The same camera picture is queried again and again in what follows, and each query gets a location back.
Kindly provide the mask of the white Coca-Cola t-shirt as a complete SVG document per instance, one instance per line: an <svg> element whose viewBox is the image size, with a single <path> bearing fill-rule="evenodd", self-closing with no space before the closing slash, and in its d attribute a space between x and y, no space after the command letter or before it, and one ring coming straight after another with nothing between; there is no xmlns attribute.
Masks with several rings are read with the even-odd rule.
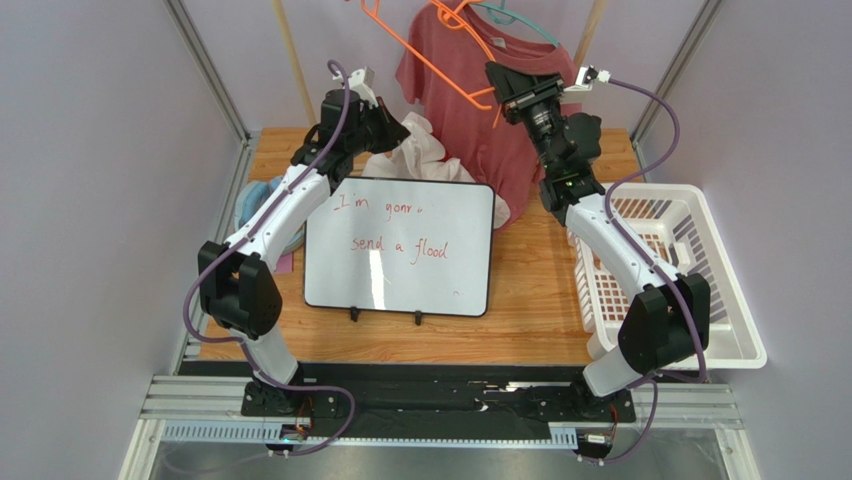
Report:
<svg viewBox="0 0 852 480"><path fill-rule="evenodd" d="M503 229L517 221L518 210L497 178L497 153L486 145L479 145L473 160L465 163L433 134L433 125L424 116L410 112L404 117L402 126L409 131L409 136L391 152L372 155L363 168L364 177L487 184L495 189L493 228Z"/></svg>

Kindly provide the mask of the red t-shirt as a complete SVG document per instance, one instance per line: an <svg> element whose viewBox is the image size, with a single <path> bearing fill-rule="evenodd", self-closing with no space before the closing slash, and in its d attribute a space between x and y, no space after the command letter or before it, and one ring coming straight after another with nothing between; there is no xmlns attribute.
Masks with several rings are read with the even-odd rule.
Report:
<svg viewBox="0 0 852 480"><path fill-rule="evenodd" d="M396 80L405 100L422 106L447 158L458 159L475 182L496 192L495 226L503 230L525 213L530 189L543 172L526 131L498 118L492 94L484 94L488 108L482 111L460 93L488 88L489 59L523 73L558 73L565 81L575 78L577 67L563 46L503 33L470 6L459 15L475 36L443 25L431 4L415 15L408 33L412 48L398 64Z"/></svg>

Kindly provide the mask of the teal plastic hanger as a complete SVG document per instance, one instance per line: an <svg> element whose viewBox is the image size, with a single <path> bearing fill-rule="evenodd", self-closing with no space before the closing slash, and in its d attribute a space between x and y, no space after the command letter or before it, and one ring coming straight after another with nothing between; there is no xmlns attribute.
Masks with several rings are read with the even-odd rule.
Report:
<svg viewBox="0 0 852 480"><path fill-rule="evenodd" d="M535 23L524 15L507 9L505 1L500 1L497 4L488 1L483 1L475 3L474 7L480 8L485 11L486 16L490 19L492 23L496 25L509 26L514 23L519 23L527 27L528 29L534 31L538 36L540 36L542 39L544 39L546 42L550 43L554 47L558 47L560 45L560 42L553 35L551 35L537 23Z"/></svg>

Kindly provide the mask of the orange plastic hanger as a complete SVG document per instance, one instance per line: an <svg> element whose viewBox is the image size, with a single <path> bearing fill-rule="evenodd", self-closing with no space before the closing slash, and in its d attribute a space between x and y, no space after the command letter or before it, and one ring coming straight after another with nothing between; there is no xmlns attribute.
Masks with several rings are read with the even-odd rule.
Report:
<svg viewBox="0 0 852 480"><path fill-rule="evenodd" d="M357 3L360 16L401 51L394 78L401 89L403 100L418 106L436 129L450 132L483 129L490 132L503 122L501 107L494 98L494 92L478 98L480 103L491 108L489 111L475 108L370 19L361 9L361 2ZM476 92L491 87L485 75L485 64L489 60L484 52L466 32L452 31L442 26L431 4L433 1L421 1L419 9L403 30L394 28L385 18L385 3L380 2L380 18L462 89ZM462 1L442 2L456 7ZM495 57L494 62L506 64L508 41L498 37L496 31L485 23L483 16L477 13L474 4L478 1L467 2L469 4L460 15L489 46Z"/></svg>

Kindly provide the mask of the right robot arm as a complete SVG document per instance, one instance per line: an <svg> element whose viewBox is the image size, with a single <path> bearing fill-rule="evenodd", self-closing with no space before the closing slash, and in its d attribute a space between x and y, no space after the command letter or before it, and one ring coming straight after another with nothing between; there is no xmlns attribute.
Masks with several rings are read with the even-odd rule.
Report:
<svg viewBox="0 0 852 480"><path fill-rule="evenodd" d="M590 89L604 72L587 67L567 85L558 73L524 73L489 61L485 75L502 116L523 125L535 148L544 208L592 249L631 301L616 347L584 368L575 382L580 392L606 398L659 374L704 382L709 282L665 261L615 210L615 189L603 187L592 169L601 154L601 119L561 111L566 94Z"/></svg>

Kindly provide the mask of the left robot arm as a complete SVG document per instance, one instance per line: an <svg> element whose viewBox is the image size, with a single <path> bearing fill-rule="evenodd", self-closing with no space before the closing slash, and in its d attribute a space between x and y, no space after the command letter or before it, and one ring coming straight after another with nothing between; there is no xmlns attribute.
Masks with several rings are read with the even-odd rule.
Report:
<svg viewBox="0 0 852 480"><path fill-rule="evenodd" d="M368 88L329 91L320 122L270 197L224 243L201 247L193 285L200 307L228 331L227 341L239 344L257 383L285 395L307 389L277 329L283 303L273 273L286 245L350 176L357 156L389 152L408 135Z"/></svg>

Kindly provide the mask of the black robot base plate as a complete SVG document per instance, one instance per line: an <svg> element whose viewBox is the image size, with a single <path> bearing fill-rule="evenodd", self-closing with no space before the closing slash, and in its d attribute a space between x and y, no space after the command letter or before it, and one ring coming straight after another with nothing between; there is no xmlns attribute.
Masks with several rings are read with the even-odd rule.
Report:
<svg viewBox="0 0 852 480"><path fill-rule="evenodd" d="M234 380L237 412L296 417L316 437L425 441L544 440L551 427L636 426L644 386L597 399L576 366L305 363L306 391L285 395L240 361L191 361L181 376Z"/></svg>

